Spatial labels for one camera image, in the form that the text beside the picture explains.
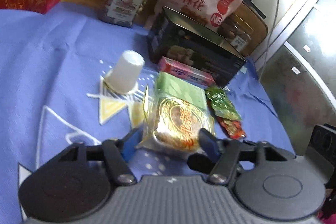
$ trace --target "metal screw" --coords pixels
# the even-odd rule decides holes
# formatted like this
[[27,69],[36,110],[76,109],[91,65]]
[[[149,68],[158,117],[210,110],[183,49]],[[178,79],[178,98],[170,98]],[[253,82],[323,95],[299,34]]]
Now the metal screw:
[[220,174],[212,174],[209,180],[214,184],[223,184],[227,181],[227,178]]
[[129,174],[123,174],[118,177],[118,181],[124,184],[130,184],[134,181],[134,176]]

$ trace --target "tin box lid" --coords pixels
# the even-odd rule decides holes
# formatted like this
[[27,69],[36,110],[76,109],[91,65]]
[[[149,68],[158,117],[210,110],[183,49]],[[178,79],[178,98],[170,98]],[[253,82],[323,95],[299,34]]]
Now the tin box lid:
[[248,35],[252,35],[254,30],[248,25],[244,20],[242,20],[239,16],[236,14],[230,15],[230,17],[237,22],[240,26],[242,26],[243,31],[246,32]]
[[204,25],[194,21],[193,19],[173,10],[168,7],[164,7],[166,17],[174,24],[197,34],[198,36],[216,44],[218,47],[227,50],[235,56],[244,60],[243,56],[221,35],[208,29]]

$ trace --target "small sticker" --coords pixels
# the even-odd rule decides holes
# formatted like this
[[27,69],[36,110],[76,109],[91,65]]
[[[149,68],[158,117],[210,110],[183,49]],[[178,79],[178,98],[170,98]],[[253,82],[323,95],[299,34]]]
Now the small sticker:
[[113,0],[107,12],[108,17],[132,22],[142,0]]
[[231,45],[234,46],[238,52],[241,52],[246,47],[247,42],[240,36],[236,36],[235,39],[231,42]]
[[308,45],[305,45],[303,48],[306,50],[306,52],[310,52],[311,51],[311,49],[310,49],[310,47],[308,47]]
[[223,18],[220,13],[213,13],[210,18],[210,23],[214,27],[218,27],[220,24],[222,24]]
[[246,74],[246,72],[247,72],[247,68],[245,68],[245,67],[241,67],[240,71],[241,71],[242,73]]
[[296,75],[298,75],[298,74],[301,73],[301,71],[299,71],[296,67],[292,67],[292,71],[293,71]]

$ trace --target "white cable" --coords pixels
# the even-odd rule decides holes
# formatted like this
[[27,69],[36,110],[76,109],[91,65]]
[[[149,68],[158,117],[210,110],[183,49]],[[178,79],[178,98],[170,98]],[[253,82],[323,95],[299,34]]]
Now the white cable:
[[275,16],[274,16],[274,21],[273,21],[272,29],[271,29],[271,32],[269,34],[268,40],[267,40],[267,49],[266,49],[266,54],[265,54],[265,61],[264,61],[264,65],[262,67],[261,74],[259,76],[259,82],[261,82],[261,78],[262,78],[262,76],[263,76],[263,74],[265,72],[266,62],[267,62],[267,55],[268,55],[268,50],[269,50],[269,44],[270,44],[271,37],[272,37],[273,31],[275,29],[276,23],[277,23],[277,17],[278,17],[278,12],[279,12],[279,3],[280,3],[280,0],[277,1],[277,8],[276,8]]

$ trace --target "white line drawing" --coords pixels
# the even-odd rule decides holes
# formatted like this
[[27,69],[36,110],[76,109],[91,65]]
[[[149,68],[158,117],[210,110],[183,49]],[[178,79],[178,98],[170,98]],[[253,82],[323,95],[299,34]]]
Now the white line drawing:
[[44,105],[42,107],[42,113],[41,113],[41,119],[40,119],[40,125],[39,125],[39,132],[38,132],[38,135],[37,135],[36,157],[35,157],[35,159],[36,159],[36,162],[35,162],[35,168],[36,168],[36,170],[40,167],[42,131],[43,131],[43,124],[44,124],[44,116],[45,116],[45,112],[46,111],[48,111],[52,115],[54,115],[61,123],[63,123],[67,127],[69,127],[72,130],[74,130],[74,132],[70,133],[70,134],[76,133],[77,136],[85,136],[87,138],[92,139],[95,145],[100,145],[101,144],[101,142],[99,140],[97,140],[95,137],[93,137],[90,134],[86,133],[85,131],[83,131],[83,130],[81,130],[81,129],[75,127],[75,126],[73,126],[72,124],[70,124],[69,122],[67,122],[66,120],[64,120],[61,116],[59,116],[50,107]]
[[[21,184],[24,182],[24,180],[29,177],[31,175],[31,171],[29,171],[27,168],[25,168],[23,165],[21,165],[20,163],[18,163],[18,171],[17,171],[17,175],[18,175],[18,188],[20,188]],[[20,209],[21,209],[21,214],[22,214],[22,220],[26,221],[28,219],[25,211],[23,210],[21,204],[20,204]]]

